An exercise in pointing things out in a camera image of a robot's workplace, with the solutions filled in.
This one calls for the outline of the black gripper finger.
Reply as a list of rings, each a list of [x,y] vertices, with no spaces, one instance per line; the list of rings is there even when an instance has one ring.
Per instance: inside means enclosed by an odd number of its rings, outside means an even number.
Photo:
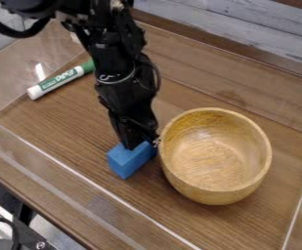
[[[108,111],[111,126],[123,147],[133,150],[145,140],[145,128],[134,113],[118,114]]]
[[[157,133],[158,123],[155,121],[150,121],[149,123],[134,124],[137,135],[134,136],[134,140],[138,143],[147,141],[153,146],[158,145],[159,135]]]

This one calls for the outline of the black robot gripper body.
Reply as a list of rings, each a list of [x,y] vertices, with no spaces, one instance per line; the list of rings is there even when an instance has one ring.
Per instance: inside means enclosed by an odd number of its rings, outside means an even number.
[[[94,88],[116,132],[130,128],[145,132],[157,130],[151,102],[158,86],[153,75],[99,75]]]

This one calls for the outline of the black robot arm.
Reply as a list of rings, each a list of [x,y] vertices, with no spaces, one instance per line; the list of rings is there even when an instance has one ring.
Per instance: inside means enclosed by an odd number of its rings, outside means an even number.
[[[130,8],[134,0],[0,0],[8,13],[34,19],[19,31],[0,21],[0,33],[14,38],[35,36],[56,20],[74,32],[94,64],[98,100],[124,148],[157,139],[151,101],[161,86],[155,64],[143,53],[146,31]]]

